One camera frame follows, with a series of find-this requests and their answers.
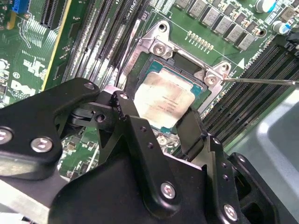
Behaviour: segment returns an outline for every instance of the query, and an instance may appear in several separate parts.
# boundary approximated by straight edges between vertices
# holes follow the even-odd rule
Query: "dimm slot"
[[[242,78],[256,78],[259,72],[277,55],[280,48],[275,46],[270,50],[264,51],[258,58],[256,65],[252,65],[250,69],[245,71]],[[233,85],[231,89],[225,94],[225,96],[217,103],[213,110],[204,118],[203,122],[207,129],[218,119],[225,108],[228,108],[234,99],[243,92],[248,84]]]
[[[291,65],[288,65],[288,67],[284,68],[283,71],[280,72],[280,74],[277,76],[278,79],[290,79],[290,80],[296,80],[298,78],[298,72],[295,75],[292,75],[292,70],[294,70],[296,67],[298,67],[298,64],[291,63]],[[276,85],[265,85],[265,88],[260,88],[262,91],[253,99],[248,100],[248,105],[242,109],[240,113],[238,113],[237,121],[235,118],[231,118],[229,121],[226,122],[228,126],[224,130],[218,131],[216,133],[217,137],[222,142],[228,142],[227,139],[234,133],[236,137],[236,130],[239,130],[239,127],[242,127],[245,129],[245,126],[243,124],[248,124],[252,122],[253,118],[256,118],[258,115],[260,115],[266,108],[268,108],[280,95],[280,89],[287,89],[288,86],[276,86]]]
[[[96,29],[93,29],[93,34],[92,34],[92,38],[88,40],[88,44],[87,47],[85,49],[85,54],[83,57],[83,60],[80,63],[79,66],[79,70],[77,72],[77,76],[81,77],[84,74],[84,71],[86,69],[86,66],[89,62],[91,53],[96,45],[97,40],[99,39],[99,36],[101,34],[101,32],[103,31],[105,24],[107,23],[108,20],[108,14],[111,11],[111,7],[113,4],[114,0],[108,0],[105,2],[105,5],[103,7],[103,10],[100,13],[100,16],[97,18],[97,26]]]
[[[268,68],[265,72],[262,73],[262,75],[259,77],[260,79],[269,79],[277,69],[283,65],[287,61],[289,57],[285,56],[285,54],[278,55],[278,63],[275,64],[274,67]],[[238,112],[238,109],[241,108],[247,100],[252,97],[254,94],[256,94],[255,90],[257,88],[260,88],[262,84],[257,84],[257,85],[248,85],[244,91],[244,94],[239,95],[239,99],[235,99],[235,101],[238,100],[238,102],[235,102],[232,107],[229,107],[226,109],[226,111],[222,112],[222,116],[217,122],[214,122],[209,128],[210,132],[214,133],[217,129],[220,129],[219,127],[223,125],[224,120],[227,118],[232,117],[235,113]]]
[[[92,31],[95,26],[95,22],[99,16],[101,7],[103,6],[104,0],[101,0],[99,5],[96,6],[97,0],[92,0],[89,3],[88,10],[86,13],[86,17],[83,22],[83,29],[80,32],[80,35],[76,38],[75,44],[73,46],[73,50],[71,52],[69,63],[66,67],[63,81],[67,81],[70,78],[74,78],[73,74],[76,74],[78,71],[78,67],[82,60],[83,50],[86,48],[88,40],[92,34]]]

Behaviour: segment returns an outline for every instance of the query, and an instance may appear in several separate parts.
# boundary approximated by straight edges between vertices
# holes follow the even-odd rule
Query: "pcie slot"
[[[80,62],[83,57],[84,50],[86,49],[88,45],[88,41],[91,38],[92,32],[94,30],[94,26],[102,10],[104,2],[105,0],[92,0],[90,2],[88,11],[86,13],[86,17],[82,25],[83,29],[81,31],[81,34],[78,36],[76,43],[73,47],[73,49],[75,50],[71,53],[68,66],[64,73],[63,81],[67,81],[71,78],[74,78],[75,74],[77,74]]]
[[[97,24],[96,29],[95,30],[93,29],[93,35],[92,35],[91,39],[88,40],[88,44],[87,44],[83,59],[81,60],[79,70],[76,74],[76,76],[78,76],[78,77],[81,77],[84,74],[86,66],[89,63],[92,51],[94,50],[94,47],[99,39],[99,36],[100,36],[101,32],[103,31],[105,24],[108,21],[108,14],[111,11],[113,2],[114,2],[114,0],[105,1],[103,10],[100,13],[100,16],[96,22],[96,24]],[[120,9],[120,7],[121,7],[121,2],[120,2],[120,4],[118,4],[118,7],[114,14],[118,13],[118,10]]]
[[[51,30],[56,29],[62,18],[65,0],[46,0],[40,24]]]

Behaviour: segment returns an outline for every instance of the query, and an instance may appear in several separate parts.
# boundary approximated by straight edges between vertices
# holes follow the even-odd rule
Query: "screw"
[[[239,158],[239,160],[241,160],[242,162],[246,162],[243,156],[239,155],[238,158]]]
[[[236,211],[229,204],[224,205],[224,211],[225,211],[225,214],[227,215],[227,217],[230,220],[232,220],[234,222],[238,220],[238,216],[237,216]]]
[[[214,142],[216,142],[217,144],[221,144],[220,142],[219,142],[219,140],[218,139],[216,139],[216,138],[214,138]]]
[[[161,184],[161,192],[164,197],[168,199],[173,199],[176,196],[176,191],[173,186],[165,182]]]
[[[215,78],[209,78],[208,80],[207,80],[207,83],[209,84],[209,85],[213,85],[214,83],[215,83]]]
[[[105,115],[104,114],[99,114],[95,117],[95,120],[98,122],[98,123],[101,123],[105,120]]]
[[[8,143],[13,138],[13,134],[4,128],[0,128],[0,145]]]
[[[92,83],[85,83],[84,86],[90,90],[94,90],[94,85]]]
[[[47,138],[36,138],[31,144],[31,148],[38,153],[46,153],[53,147],[53,143]]]
[[[124,99],[129,99],[129,96],[126,93],[121,93],[120,96]]]
[[[163,46],[162,44],[157,44],[154,47],[154,53],[156,55],[162,55],[165,52],[165,46]]]

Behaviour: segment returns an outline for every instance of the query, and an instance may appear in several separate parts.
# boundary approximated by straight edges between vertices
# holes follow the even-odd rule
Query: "black memory slot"
[[[85,52],[88,52],[88,55],[84,55],[83,60],[81,61],[79,70],[77,72],[77,76],[83,75],[84,71],[86,69],[86,66],[89,62],[90,56],[91,56],[91,52],[94,49],[96,42],[98,41],[98,38],[101,34],[101,32],[103,31],[106,22],[108,21],[108,14],[111,11],[111,7],[113,5],[114,0],[108,0],[108,1],[102,1],[101,4],[104,4],[103,9],[101,10],[101,12],[99,13],[99,17],[97,18],[97,22],[96,22],[96,27],[92,32],[91,35],[91,39],[88,42],[87,48],[85,50]]]
[[[104,40],[102,41],[99,51],[98,51],[98,57],[101,58],[102,60],[104,60],[106,58],[106,56],[108,55],[110,49],[112,48],[112,45],[117,37],[118,31],[121,27],[122,24],[124,24],[124,21],[126,19],[126,15],[130,9],[130,6],[132,5],[133,1],[129,0],[129,1],[125,1],[122,10],[120,11],[117,20],[115,21],[115,23],[113,24],[113,28],[111,29],[111,31],[108,33],[107,32],[107,37],[109,36],[109,39],[107,41],[104,42]]]
[[[141,19],[142,18],[142,16],[143,16],[147,6],[149,5],[150,1],[151,0],[141,1],[141,5],[140,5],[140,7],[137,11],[136,16],[133,18],[133,21],[135,21],[136,19]],[[128,28],[128,32],[127,32],[128,35],[125,36],[125,39],[124,39],[123,44],[122,44],[123,46],[127,46],[129,38],[130,38],[130,34],[131,34],[133,28],[134,28],[133,26]],[[119,66],[119,64],[121,63],[121,60],[122,60],[122,58],[125,54],[125,51],[126,51],[126,48],[119,48],[119,50],[115,53],[116,58],[115,58],[115,60],[113,60],[112,66],[114,66],[114,67]]]
[[[269,68],[265,67],[264,70],[261,72],[261,76],[258,78],[260,79],[270,79],[271,76],[287,61],[289,57],[286,57],[284,54],[277,55],[276,61],[278,62],[275,66],[270,66]],[[251,98],[253,95],[257,93],[257,90],[262,87],[262,84],[249,84],[245,87],[243,94],[239,94],[238,97],[235,99],[235,103],[232,104],[229,108],[226,108],[217,122],[214,122],[209,128],[210,132],[214,133],[217,129],[221,129],[223,122],[227,118],[233,117],[235,114],[239,113],[239,108],[242,108],[243,105],[247,103],[247,100]]]
[[[299,72],[298,67],[296,68],[297,73],[295,75],[292,75],[292,73],[289,76],[286,76],[286,79],[290,80],[298,80],[299,78]],[[257,100],[254,102],[254,107],[256,109],[246,111],[244,112],[244,118],[241,122],[234,126],[230,126],[227,130],[223,130],[219,134],[219,140],[223,142],[224,145],[229,144],[234,138],[236,138],[242,131],[246,129],[247,124],[254,123],[258,116],[262,114],[271,104],[275,102],[277,98],[279,98],[288,88],[289,86],[274,86],[270,85],[267,87],[265,92],[267,97],[264,97],[262,94],[257,97]]]
[[[246,70],[242,78],[256,78],[257,75],[267,66],[271,60],[279,53],[280,48],[278,46],[269,47],[269,50],[264,51],[258,60]],[[234,99],[241,94],[249,84],[236,85],[234,84],[226,95],[217,103],[213,110],[205,117],[204,124],[207,129],[222,115],[223,111],[230,107]]]
[[[276,79],[283,79],[285,77],[285,73],[283,72],[284,68],[278,66],[275,67],[276,67],[275,70],[271,68],[272,69],[271,71],[270,69],[265,71],[265,73],[268,72],[270,73],[265,77],[266,79],[272,79],[273,76]],[[245,94],[234,103],[233,107],[230,108],[230,111],[233,114],[229,117],[223,116],[224,118],[226,118],[222,121],[225,122],[224,124],[225,126],[221,125],[218,128],[215,126],[213,129],[211,129],[211,132],[214,132],[217,136],[220,135],[221,137],[223,137],[221,135],[221,133],[223,133],[222,130],[226,129],[226,131],[228,131],[230,127],[233,126],[234,124],[238,125],[238,123],[242,122],[241,117],[243,113],[244,112],[250,113],[251,110],[254,110],[256,108],[255,107],[256,104],[258,104],[260,100],[265,98],[266,94],[269,94],[269,90],[272,90],[274,87],[275,87],[274,85],[267,85],[267,84],[251,85],[251,88],[247,90]]]
[[[96,2],[96,0],[91,0],[91,1],[89,1],[89,4],[87,6],[84,21],[81,24],[82,29],[80,29],[80,33],[79,33],[79,35],[77,35],[75,43],[74,43],[74,45],[71,49],[70,59],[69,59],[68,65],[65,69],[64,76],[63,76],[63,82],[67,81],[68,78],[69,78],[69,67],[74,64],[74,60],[75,60],[75,58],[78,54],[78,50],[79,50],[80,43],[82,41],[82,37],[83,37],[84,33],[86,32],[87,24],[88,24],[89,20],[91,19],[92,14],[93,14],[95,2]],[[101,10],[101,8],[99,8],[97,10],[97,14],[95,15],[96,17],[98,17],[98,15],[100,13],[100,10]]]

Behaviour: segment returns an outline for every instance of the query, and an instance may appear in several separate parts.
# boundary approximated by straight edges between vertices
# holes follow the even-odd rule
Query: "connector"
[[[14,0],[14,6],[12,10],[17,14],[27,12],[29,0]]]

